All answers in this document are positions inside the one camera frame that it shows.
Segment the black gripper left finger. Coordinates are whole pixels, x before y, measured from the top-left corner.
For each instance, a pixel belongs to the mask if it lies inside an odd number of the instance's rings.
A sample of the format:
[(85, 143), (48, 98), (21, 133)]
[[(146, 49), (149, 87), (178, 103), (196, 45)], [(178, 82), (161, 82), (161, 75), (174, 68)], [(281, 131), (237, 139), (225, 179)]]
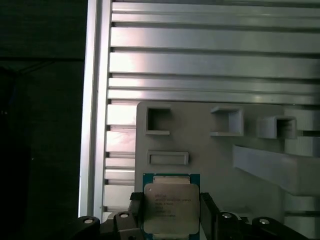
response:
[(126, 211), (101, 222), (94, 216), (82, 216), (66, 227), (67, 240), (143, 240), (144, 194), (134, 192)]

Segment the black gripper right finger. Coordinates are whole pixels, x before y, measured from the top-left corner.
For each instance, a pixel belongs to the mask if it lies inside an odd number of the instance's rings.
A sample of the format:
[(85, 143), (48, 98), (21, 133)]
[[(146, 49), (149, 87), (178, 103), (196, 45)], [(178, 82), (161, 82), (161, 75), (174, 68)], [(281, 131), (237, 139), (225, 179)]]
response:
[(200, 194), (200, 224), (208, 240), (306, 240), (307, 237), (266, 216), (250, 222), (220, 211), (208, 192)]

